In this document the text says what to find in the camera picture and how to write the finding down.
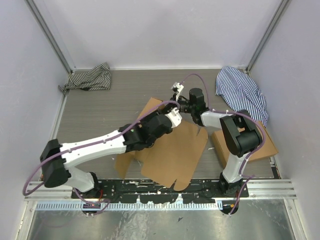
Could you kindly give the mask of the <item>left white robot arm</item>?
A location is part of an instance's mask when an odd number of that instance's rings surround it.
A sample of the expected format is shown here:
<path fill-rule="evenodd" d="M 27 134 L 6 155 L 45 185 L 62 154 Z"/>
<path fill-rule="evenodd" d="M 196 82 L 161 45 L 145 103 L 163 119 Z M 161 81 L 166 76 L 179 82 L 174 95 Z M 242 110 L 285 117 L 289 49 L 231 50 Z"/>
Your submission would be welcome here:
<path fill-rule="evenodd" d="M 50 140 L 41 156 L 40 165 L 46 188 L 70 186 L 88 198 L 100 194 L 101 187 L 93 172 L 84 172 L 77 166 L 108 155 L 141 151 L 150 148 L 155 141 L 182 122 L 179 105 L 165 101 L 152 108 L 136 122 L 120 127 L 106 135 L 72 143 Z"/>

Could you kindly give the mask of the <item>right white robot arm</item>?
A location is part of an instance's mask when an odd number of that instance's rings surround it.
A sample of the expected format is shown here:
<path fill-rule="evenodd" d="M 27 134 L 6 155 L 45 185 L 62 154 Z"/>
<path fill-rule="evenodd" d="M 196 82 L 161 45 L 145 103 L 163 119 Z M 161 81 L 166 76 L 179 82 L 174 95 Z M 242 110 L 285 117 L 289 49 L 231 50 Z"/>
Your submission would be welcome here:
<path fill-rule="evenodd" d="M 198 126 L 222 130 L 229 156 L 220 173 L 218 189 L 223 196 L 232 197 L 243 185 L 243 171 L 249 157 L 264 143 L 259 125 L 245 109 L 237 112 L 210 110 L 202 89 L 192 88 L 189 98 L 185 98 L 181 95 L 183 88 L 178 82 L 171 87 L 171 100 L 180 104 L 179 111 L 190 114 Z"/>

